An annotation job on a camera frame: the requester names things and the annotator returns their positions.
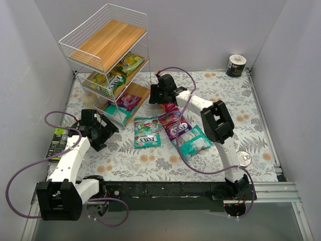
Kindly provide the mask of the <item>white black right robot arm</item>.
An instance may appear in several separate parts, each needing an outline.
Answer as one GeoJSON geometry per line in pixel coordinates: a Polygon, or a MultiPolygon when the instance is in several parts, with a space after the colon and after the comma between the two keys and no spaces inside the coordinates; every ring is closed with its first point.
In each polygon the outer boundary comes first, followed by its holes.
{"type": "Polygon", "coordinates": [[[242,197],[249,186],[248,176],[241,170],[240,158],[234,146],[234,123],[223,101],[212,102],[194,95],[185,87],[177,87],[169,74],[156,74],[157,84],[150,86],[150,104],[173,103],[201,117],[205,136],[220,155],[227,193],[242,197]]]}

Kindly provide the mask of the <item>green yellow Fox's candy bag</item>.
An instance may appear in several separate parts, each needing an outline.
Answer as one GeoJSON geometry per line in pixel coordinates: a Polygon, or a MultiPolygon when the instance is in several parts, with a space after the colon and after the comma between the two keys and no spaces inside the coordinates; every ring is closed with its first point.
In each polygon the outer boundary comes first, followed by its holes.
{"type": "Polygon", "coordinates": [[[110,71],[106,75],[93,72],[83,81],[85,86],[109,98],[114,96],[117,87],[122,86],[125,83],[126,77],[116,71],[110,71]]]}
{"type": "Polygon", "coordinates": [[[143,62],[144,58],[141,56],[128,52],[116,65],[117,69],[129,76],[135,69],[137,69],[143,62]]]}

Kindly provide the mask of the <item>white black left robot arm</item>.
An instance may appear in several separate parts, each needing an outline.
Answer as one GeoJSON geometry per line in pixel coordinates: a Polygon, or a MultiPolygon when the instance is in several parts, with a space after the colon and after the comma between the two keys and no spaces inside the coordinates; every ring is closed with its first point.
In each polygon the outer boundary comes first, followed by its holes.
{"type": "Polygon", "coordinates": [[[106,197],[102,176],[76,179],[87,151],[101,151],[116,132],[118,128],[95,109],[83,109],[67,129],[55,128],[47,158],[58,164],[46,181],[36,185],[43,220],[78,220],[85,202],[106,197]]]}

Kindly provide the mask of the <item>red orange candy box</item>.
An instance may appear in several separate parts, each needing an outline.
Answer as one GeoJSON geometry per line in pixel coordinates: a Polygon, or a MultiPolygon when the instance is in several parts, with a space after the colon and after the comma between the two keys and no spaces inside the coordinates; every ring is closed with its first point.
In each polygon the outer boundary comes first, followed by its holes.
{"type": "Polygon", "coordinates": [[[164,103],[164,104],[160,104],[160,106],[165,111],[165,113],[178,109],[178,107],[173,103],[164,103]]]}

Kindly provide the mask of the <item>teal Fox's fruit candy bag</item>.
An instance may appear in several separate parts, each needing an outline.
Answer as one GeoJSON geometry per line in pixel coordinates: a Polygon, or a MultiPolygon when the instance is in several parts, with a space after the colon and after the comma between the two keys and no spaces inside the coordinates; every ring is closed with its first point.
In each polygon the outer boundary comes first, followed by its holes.
{"type": "Polygon", "coordinates": [[[158,147],[160,145],[158,117],[135,117],[134,148],[158,147]]]}

